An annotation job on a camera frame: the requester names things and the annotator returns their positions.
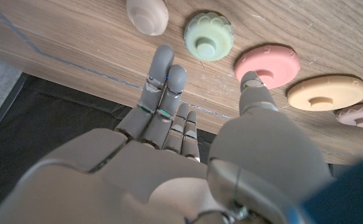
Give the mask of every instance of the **beige knob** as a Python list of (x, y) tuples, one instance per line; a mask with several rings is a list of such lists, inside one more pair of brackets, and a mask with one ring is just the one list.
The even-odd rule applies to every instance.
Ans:
[(168, 9), (162, 0), (127, 0), (127, 16), (143, 34), (161, 35), (168, 25)]
[(354, 105), (363, 99), (363, 81), (344, 75), (312, 78), (292, 87), (288, 102), (294, 108), (327, 111)]

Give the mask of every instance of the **green led light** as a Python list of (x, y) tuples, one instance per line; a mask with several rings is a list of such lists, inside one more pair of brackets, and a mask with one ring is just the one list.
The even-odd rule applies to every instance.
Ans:
[(165, 114), (169, 114), (168, 112), (164, 111), (164, 110), (161, 110), (161, 112), (164, 112)]

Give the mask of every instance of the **wooden board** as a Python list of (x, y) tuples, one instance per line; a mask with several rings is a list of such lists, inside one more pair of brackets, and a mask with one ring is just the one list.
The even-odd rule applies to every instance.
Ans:
[[(363, 79), (363, 1), (167, 0), (167, 7), (167, 30), (150, 37), (133, 27), (124, 1), (0, 0), (0, 56), (32, 75), (134, 106), (155, 49), (170, 44), (175, 63), (189, 74), (182, 100), (195, 106), (200, 129), (217, 133), (238, 116), (233, 66), (239, 56), (257, 45), (289, 45), (301, 71), (272, 90), (281, 112), (316, 141), (328, 162), (363, 157), (363, 129), (339, 124), (332, 111), (296, 110), (285, 98), (291, 85), (316, 75)], [(231, 53), (218, 62), (201, 64), (184, 46), (183, 28), (202, 10), (220, 12), (235, 31)]]

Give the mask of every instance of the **blue object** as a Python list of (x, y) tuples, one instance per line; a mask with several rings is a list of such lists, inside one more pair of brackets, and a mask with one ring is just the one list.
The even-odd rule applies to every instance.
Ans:
[(363, 162), (303, 202), (314, 223), (363, 223)]

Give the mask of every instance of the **robot finger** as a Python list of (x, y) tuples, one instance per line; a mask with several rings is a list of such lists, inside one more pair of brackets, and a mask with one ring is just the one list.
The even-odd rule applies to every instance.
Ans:
[(152, 59), (138, 107), (154, 114), (165, 89), (169, 69), (175, 54), (169, 45), (161, 45)]
[(161, 100), (168, 71), (175, 54), (169, 45), (161, 45), (152, 59), (146, 83), (137, 106), (115, 128), (129, 139), (138, 139), (156, 112)]
[(189, 159), (200, 162), (200, 152), (198, 150), (196, 134), (196, 113), (194, 111), (190, 111), (187, 116), (183, 143), (181, 144), (181, 154)]
[(162, 149), (186, 82), (187, 72), (183, 67), (180, 65), (170, 67), (160, 106), (143, 135), (143, 143)]
[(163, 145), (164, 150), (180, 154), (180, 151), (182, 150), (187, 112), (188, 104), (182, 103), (179, 106), (175, 119), (173, 120), (172, 126), (170, 127), (168, 136), (165, 140), (165, 144)]
[(170, 67), (167, 86), (158, 108), (158, 113), (163, 117), (173, 119), (186, 82), (187, 71), (182, 66), (173, 65)]

